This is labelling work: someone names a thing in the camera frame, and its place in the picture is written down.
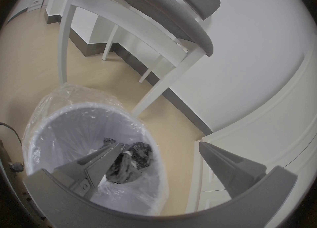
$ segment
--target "plastic liner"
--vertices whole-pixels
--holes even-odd
[[[153,161],[133,182],[116,184],[104,176],[91,201],[125,213],[159,215],[168,199],[168,183],[155,141],[115,97],[95,89],[64,84],[41,100],[23,136],[26,173],[41,168],[52,172],[98,150],[105,138],[147,143]]]

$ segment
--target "trash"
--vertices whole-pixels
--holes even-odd
[[[128,148],[121,154],[122,158],[130,157],[126,160],[133,176],[122,176],[118,182],[123,184],[107,181],[109,178],[104,176],[91,201],[125,213],[159,215],[168,199],[159,149],[137,118],[114,97],[98,90],[64,84],[42,99],[22,141],[26,173],[30,175],[41,168],[51,173],[108,141]]]
[[[111,138],[105,138],[103,142],[104,146],[107,146],[116,141]],[[106,172],[107,181],[118,184],[135,181],[150,166],[153,160],[152,148],[146,143],[121,144],[121,151]]]

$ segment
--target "crumpled black plastic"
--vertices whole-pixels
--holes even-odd
[[[115,143],[111,138],[104,139],[104,146]],[[131,145],[121,143],[121,153],[106,172],[107,181],[123,184],[135,181],[142,175],[153,160],[153,151],[143,142]]]

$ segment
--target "floor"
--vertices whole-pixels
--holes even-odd
[[[46,25],[43,9],[21,14],[0,35],[0,122],[22,137],[39,101],[59,86],[57,40],[59,24]],[[68,81],[99,89],[117,97],[132,110],[151,85],[116,54],[105,62],[101,54],[85,57],[69,40]],[[183,214],[190,190],[194,141],[203,133],[167,99],[160,96],[141,115],[160,148],[170,196],[162,215]],[[22,161],[14,134],[2,127],[0,138],[13,162]]]

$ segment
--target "black cable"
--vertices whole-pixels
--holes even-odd
[[[0,123],[0,125],[5,126],[5,127],[9,128],[10,130],[12,130],[16,134],[16,136],[18,137],[18,139],[20,141],[20,144],[22,145],[21,139],[19,138],[18,133],[14,130],[13,127],[10,127],[8,124],[5,124],[5,123]]]

